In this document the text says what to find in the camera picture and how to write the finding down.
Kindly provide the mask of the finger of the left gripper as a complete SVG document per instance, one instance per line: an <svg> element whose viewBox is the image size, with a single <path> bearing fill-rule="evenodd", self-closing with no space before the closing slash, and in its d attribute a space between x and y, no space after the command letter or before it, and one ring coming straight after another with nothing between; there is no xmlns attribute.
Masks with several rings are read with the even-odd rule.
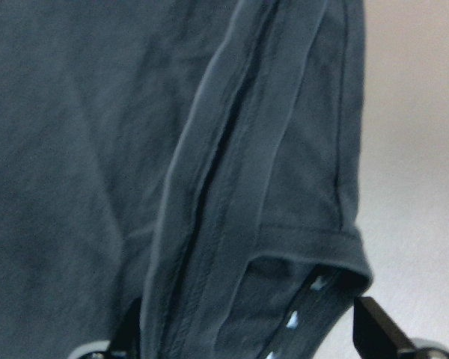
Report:
<svg viewBox="0 0 449 359"><path fill-rule="evenodd" d="M357 297L352 341L360 358L416 358L416 345L372 297Z"/></svg>
<svg viewBox="0 0 449 359"><path fill-rule="evenodd" d="M110 358L139 359L141 297L133 300L110 342Z"/></svg>

